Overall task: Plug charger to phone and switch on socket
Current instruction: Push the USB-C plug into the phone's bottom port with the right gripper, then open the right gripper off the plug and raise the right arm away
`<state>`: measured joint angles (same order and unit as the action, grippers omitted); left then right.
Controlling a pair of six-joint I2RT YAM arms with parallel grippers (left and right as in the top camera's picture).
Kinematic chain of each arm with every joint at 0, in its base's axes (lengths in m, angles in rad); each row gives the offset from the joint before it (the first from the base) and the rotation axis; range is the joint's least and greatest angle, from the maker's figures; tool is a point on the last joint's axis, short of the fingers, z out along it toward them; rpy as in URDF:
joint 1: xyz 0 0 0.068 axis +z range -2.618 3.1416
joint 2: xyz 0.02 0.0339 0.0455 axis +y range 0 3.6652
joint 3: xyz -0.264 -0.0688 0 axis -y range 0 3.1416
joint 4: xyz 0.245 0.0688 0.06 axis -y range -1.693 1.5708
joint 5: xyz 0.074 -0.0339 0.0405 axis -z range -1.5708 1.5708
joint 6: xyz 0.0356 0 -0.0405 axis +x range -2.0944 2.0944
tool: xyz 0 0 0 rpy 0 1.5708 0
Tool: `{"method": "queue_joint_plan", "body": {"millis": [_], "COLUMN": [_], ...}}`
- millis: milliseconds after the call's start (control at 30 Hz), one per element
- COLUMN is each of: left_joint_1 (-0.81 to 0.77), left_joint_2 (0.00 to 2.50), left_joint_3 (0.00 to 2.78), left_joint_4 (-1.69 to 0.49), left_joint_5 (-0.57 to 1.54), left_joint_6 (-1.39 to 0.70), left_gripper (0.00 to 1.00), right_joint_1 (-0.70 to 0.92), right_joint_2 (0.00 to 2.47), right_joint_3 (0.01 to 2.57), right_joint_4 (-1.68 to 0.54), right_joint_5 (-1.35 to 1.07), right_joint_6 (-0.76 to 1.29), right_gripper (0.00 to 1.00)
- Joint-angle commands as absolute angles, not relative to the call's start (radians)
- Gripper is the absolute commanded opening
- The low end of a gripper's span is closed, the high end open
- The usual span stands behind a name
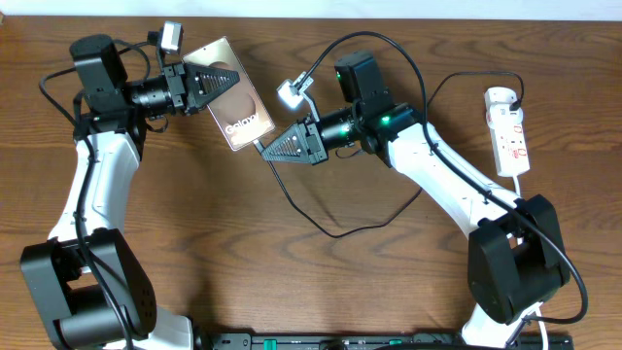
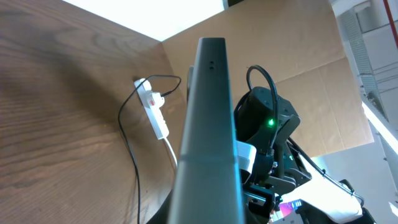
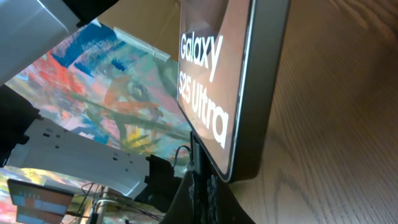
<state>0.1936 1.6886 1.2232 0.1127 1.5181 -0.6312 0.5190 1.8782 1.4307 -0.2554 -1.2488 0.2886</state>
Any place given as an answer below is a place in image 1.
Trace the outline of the bronze Galaxy smartphone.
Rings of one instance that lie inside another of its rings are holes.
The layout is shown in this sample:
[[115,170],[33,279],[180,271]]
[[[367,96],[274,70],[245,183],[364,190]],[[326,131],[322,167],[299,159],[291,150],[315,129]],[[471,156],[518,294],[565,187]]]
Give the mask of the bronze Galaxy smartphone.
[[236,152],[275,128],[238,55],[226,37],[183,56],[185,63],[233,71],[239,82],[207,106],[232,151]]

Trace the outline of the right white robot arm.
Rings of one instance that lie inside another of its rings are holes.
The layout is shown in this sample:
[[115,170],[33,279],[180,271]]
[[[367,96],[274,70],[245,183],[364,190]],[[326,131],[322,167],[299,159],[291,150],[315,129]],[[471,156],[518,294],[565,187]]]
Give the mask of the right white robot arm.
[[397,104],[371,52],[345,55],[334,69],[348,107],[291,125],[261,150],[262,158],[318,164],[329,151],[358,142],[418,184],[468,242],[467,282],[476,306],[463,341],[513,345],[573,272],[553,205],[496,184],[453,151],[422,112]]

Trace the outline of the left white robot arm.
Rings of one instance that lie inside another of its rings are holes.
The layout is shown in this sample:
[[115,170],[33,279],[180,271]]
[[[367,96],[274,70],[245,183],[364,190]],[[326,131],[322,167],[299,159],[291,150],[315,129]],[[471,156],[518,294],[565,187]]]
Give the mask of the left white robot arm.
[[236,71],[164,61],[157,75],[129,81],[121,57],[131,45],[106,34],[70,47],[82,88],[66,116],[78,163],[62,215],[48,239],[24,248],[20,269],[58,349],[207,349],[192,319],[156,303],[153,285],[123,236],[132,178],[152,120],[192,115],[238,84]]

